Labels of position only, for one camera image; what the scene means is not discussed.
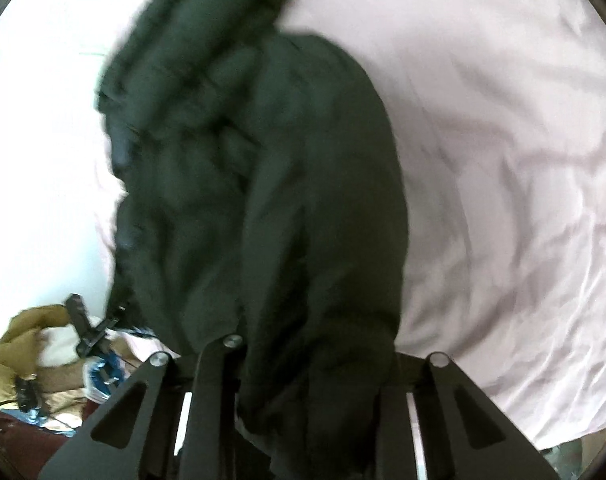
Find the black large jacket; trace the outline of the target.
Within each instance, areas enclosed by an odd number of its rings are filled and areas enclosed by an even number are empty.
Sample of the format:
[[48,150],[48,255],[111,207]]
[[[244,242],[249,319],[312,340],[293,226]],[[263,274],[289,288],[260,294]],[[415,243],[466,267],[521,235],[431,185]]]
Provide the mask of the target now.
[[286,0],[150,0],[97,107],[117,211],[110,306],[199,352],[239,333],[237,414],[279,479],[363,479],[394,360],[407,212],[389,118]]

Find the mustard yellow clothes pile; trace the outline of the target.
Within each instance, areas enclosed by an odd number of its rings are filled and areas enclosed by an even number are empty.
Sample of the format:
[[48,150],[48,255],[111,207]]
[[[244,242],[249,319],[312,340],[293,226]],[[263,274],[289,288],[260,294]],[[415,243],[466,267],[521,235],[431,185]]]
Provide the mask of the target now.
[[32,379],[56,408],[67,396],[82,394],[79,338],[60,304],[15,315],[0,337],[0,402],[16,398],[15,381]]

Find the blue white cloth item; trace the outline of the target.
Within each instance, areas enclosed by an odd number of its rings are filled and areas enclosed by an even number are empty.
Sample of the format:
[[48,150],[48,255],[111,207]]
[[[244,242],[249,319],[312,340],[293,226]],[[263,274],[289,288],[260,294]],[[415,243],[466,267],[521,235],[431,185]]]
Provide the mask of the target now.
[[109,351],[103,356],[90,356],[82,366],[82,381],[88,400],[103,404],[126,380],[123,360]]

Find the dark red fabric item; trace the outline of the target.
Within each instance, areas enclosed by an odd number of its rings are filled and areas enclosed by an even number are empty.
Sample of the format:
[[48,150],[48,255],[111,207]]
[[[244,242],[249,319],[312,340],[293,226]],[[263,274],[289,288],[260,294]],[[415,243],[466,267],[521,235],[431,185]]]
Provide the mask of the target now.
[[64,434],[39,428],[0,412],[0,480],[34,480],[68,442]]

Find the pink bed sheet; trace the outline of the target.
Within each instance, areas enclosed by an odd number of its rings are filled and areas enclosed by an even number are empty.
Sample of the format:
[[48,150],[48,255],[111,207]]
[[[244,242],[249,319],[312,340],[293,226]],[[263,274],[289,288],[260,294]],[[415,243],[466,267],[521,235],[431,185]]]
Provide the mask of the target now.
[[288,0],[391,118],[396,348],[450,354],[538,448],[606,429],[606,23],[590,0]]

